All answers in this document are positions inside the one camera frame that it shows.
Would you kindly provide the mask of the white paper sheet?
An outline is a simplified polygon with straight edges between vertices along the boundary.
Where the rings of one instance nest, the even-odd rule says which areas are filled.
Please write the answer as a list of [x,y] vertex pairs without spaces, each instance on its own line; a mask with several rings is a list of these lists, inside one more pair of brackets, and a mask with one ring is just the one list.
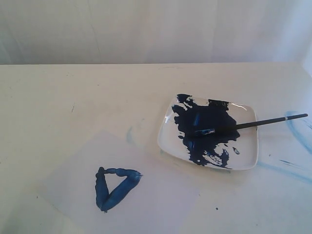
[[[140,182],[108,212],[96,205],[98,169],[133,169]],[[43,179],[40,195],[87,234],[177,234],[198,189],[182,172],[100,132]]]

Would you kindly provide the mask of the black paintbrush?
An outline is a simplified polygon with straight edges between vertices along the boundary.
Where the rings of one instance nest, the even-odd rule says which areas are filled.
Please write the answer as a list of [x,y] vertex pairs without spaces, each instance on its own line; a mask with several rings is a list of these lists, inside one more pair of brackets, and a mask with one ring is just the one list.
[[294,119],[298,119],[298,118],[304,118],[307,116],[308,116],[308,114],[298,114],[298,115],[293,115],[293,116],[272,118],[272,119],[242,123],[242,124],[231,125],[231,126],[220,126],[217,128],[194,131],[192,133],[192,136],[203,137],[203,136],[207,136],[210,134],[218,134],[218,133],[223,133],[223,132],[228,132],[228,131],[233,131],[233,130],[239,130],[239,129],[246,129],[246,128],[257,127],[257,126],[262,126],[262,125],[268,125],[268,124],[284,122],[284,121],[288,121],[288,120],[294,120]]

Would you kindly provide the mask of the white square paint plate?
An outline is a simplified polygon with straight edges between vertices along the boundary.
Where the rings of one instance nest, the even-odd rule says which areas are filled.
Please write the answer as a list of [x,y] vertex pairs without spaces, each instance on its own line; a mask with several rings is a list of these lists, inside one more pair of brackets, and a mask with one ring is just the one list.
[[171,101],[158,134],[158,145],[166,153],[202,167],[247,170],[258,160],[256,127],[226,135],[191,137],[190,133],[222,126],[256,121],[247,105],[178,94]]

